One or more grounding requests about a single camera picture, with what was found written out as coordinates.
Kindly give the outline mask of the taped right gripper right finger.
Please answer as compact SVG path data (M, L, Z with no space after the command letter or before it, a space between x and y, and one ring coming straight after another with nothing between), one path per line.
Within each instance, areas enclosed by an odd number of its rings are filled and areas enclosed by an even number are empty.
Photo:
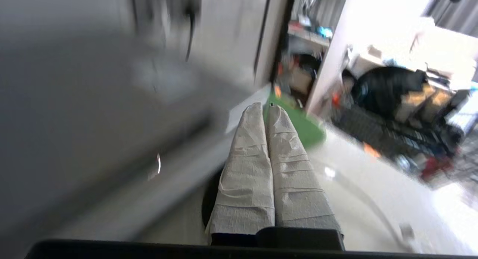
M330 229L343 237L319 174L284 108L269 106L266 131L273 173L275 225Z

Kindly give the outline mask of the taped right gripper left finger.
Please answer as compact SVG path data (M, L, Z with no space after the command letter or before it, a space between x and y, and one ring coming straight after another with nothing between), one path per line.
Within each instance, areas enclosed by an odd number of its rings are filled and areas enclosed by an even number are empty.
M214 246L254 246L256 234L274 226L273 172L263 106L251 104L235 131L205 230Z

